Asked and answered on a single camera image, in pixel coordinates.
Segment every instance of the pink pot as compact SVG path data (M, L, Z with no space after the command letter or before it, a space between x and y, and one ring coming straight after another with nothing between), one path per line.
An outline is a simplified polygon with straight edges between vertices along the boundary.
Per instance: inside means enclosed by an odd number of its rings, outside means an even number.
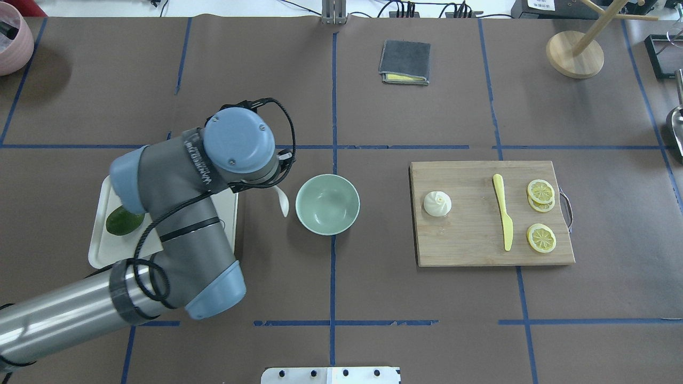
M15 7L0 2L0 20L12 20L19 18L19 33L9 46L0 51L0 76L20 70L33 55L33 34L26 24L26 20Z

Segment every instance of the white plastic spoon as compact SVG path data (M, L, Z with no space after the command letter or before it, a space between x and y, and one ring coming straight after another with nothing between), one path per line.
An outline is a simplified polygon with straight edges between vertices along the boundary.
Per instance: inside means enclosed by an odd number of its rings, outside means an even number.
M277 198L280 200L280 209L282 209L282 215L287 217L290 212L290 201L287 195L282 191L277 185L273 185L273 189L277 192Z

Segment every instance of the metal scoop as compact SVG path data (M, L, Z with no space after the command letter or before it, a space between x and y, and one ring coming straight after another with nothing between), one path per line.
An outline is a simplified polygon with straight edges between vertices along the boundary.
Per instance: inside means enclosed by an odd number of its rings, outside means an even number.
M683 115L681 115L681 110L683 110L683 70L681 69L676 71L676 89L678 89L678 103L680 105L669 112L667 125L676 140L678 152L683 157Z

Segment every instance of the black cable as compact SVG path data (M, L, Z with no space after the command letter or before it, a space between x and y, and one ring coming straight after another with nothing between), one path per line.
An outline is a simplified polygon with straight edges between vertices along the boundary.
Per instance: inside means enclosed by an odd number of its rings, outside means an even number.
M290 123L290 129L292 131L292 160L288 163L287 168L285 171L282 173L282 176L278 178L276 181L269 183L269 184L248 184L248 183L243 183L243 182L232 182L228 184L228 187L231 186L237 186L237 187L248 187L248 188L257 188L257 189L264 189L264 188L270 188L275 185L278 185L284 178L290 173L290 170L292 169L292 164L294 163L296 159L296 134L294 133L294 123L292 122L292 118L290 117L290 114L287 112L287 109L278 101L275 100L274 98L262 98L259 99L252 104L260 106L266 105L269 103L275 103L280 109L285 113L285 116L287 117L287 121ZM166 272L159 266L159 264L151 261L151 260L144 260L140 259L140 251L142 250L142 246L145 243L145 240L147 239L147 236L149 236L150 232L156 228L159 223L162 221L168 219L171 215L174 213L178 212L179 210L186 208L196 202L200 202L207 197L211 196L212 193L210 191L204 192L201 195L197 197L193 197L192 199L186 200L177 206L173 207L171 210L168 212L164 213L160 217L156 218L153 222L151 222L150 225L147 226L145 231L142 233L140 236L140 239L137 241L137 245L135 247L135 252L133 254L133 258L131 259L130 263L133 266L133 274L135 275L135 283L137 284L138 288L142 291L142 293L145 294L146 297L148 297L151 300L154 301L160 301L162 302L165 306L169 306L169 304L165 301L166 298L169 296L169 293L171 292L171 286L168 280L168 275ZM140 271L138 269L139 265L145 265L149 268L150 270L150 281L152 282L152 291L148 290L147 287L145 287L145 284L143 283L142 279L140 278ZM154 280L154 271L158 272L158 274L161 277L161 280L164 285L164 292L160 293L158 286Z
M349 13L349 14L362 14L362 15L365 15L365 16L367 16L367 17L369 17L369 18L372 18L372 16L370 16L369 14L366 14L365 12L351 12L351 13Z
M419 4L419 5L448 5L450 3L413 3L413 4Z
M94 275L99 275L102 272L108 271L111 269L111 267L114 266L114 264L107 265L105 267L102 267L98 269L97 271L94 271L93 273L89 274L88 276L85 276L83 279L87 279L88 277L93 277Z
M458 4L455 4L455 3L448 3L448 4L446 4L446 5L443 6L443 9L441 10L441 13L438 14L438 18L441 18L441 16L443 16L444 12L446 12L446 8L448 8L448 7L451 6L451 5L452 5L453 8L454 8L454 10L453 10L453 15L455 15L455 14L456 14L456 11L458 10Z
M509 18L514 18L510 14L485 14L485 15L477 16L477 18L485 18L485 17L491 17L491 16L507 16Z
M311 10L311 9L309 9L309 8L303 7L303 6L301 6L301 5L297 4L297 3L292 3L291 1L288 1L288 0L280 0L280 1L282 1L283 3L292 4L292 5L296 6L296 7L301 8L302 10L307 10L308 12L317 14L318 16L322 16L322 14L321 14L320 12L316 12L316 11Z
M164 5L161 6L161 12L159 12L159 17L164 16L164 8L166 8L166 5L168 5L168 3L169 3L169 0L166 0Z
M463 18L462 16L464 15L464 11L465 11L466 6L467 6L467 4L465 4L465 2L463 1L460 4L460 7L458 7L458 10L456 11L456 13L453 15L453 18Z
M137 246L135 247L135 252L133 253L133 259L131 260L131 264L133 266L133 274L135 275L135 282L137 283L138 288L142 291L142 293L145 294L146 297L148 297L151 300L154 301L164 301L166 298L169 296L169 293L171 292L171 286L169 284L169 278L168 275L166 275L166 271L159 266L159 264L150 262L149 260L141 260L140 257L140 251L142 250L142 245L145 243L145 240L147 239L147 236L150 235L150 232L156 228L159 223L162 221L168 219L171 215L174 213L178 212L179 210L186 208L196 202L202 201L206 199L207 197L211 196L211 192L207 191L202 193L201 195L197 197L193 197L189 200L186 200L177 206L173 207L171 210L168 212L164 213L163 215L157 217L153 222L151 222L150 225L147 226L145 229L145 232L142 232L142 235L140 236L140 239L137 241ZM157 271L159 275L161 276L161 281L164 284L164 293L159 293L159 291L156 289L156 286L152 287L152 291L148 290L147 287L145 287L145 284L142 282L142 278L140 277L140 270L138 269L138 266L140 265L146 265L149 270L150 270L150 279L152 278L152 274L154 273L153 270Z
M389 2L384 4L382 9L380 9L379 13L377 14L377 17L382 16L382 12L384 12L384 10L386 10L387 7L389 6L389 4L391 4L391 3L396 3L396 15L398 15L398 10L399 10L398 5L401 4L401 8L403 8L403 1L401 1L401 0L389 0Z
M270 97L269 98L262 98L262 99L255 101L254 103L259 103L259 102L262 102L264 104L268 104L270 102L273 102L278 107L280 107L280 109L285 113L285 116L287 117L287 121L290 123L290 129L292 130L292 159L296 159L296 135L294 133L294 123L292 122L292 118L290 117L290 114L287 112L287 109L285 109L285 107L279 101L275 100L274 98L270 98ZM228 184L228 186L229 187L230 186L248 187L248 188L256 188L256 189L265 189L265 188L273 187L275 185L278 185L282 180L284 180L284 178L287 176L287 174L290 173L290 170L292 168L293 163L294 163L294 161L290 161L290 163L287 165L287 168L282 173L282 176L280 176L279 179L277 179L276 181L274 181L272 183L269 183L269 184L249 184L249 183L245 183L245 182L231 182Z

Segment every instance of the white label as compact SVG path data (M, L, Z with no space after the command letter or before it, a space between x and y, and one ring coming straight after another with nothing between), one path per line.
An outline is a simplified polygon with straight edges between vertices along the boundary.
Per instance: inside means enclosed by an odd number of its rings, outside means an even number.
M543 11L555 11L555 0L527 0L529 8Z

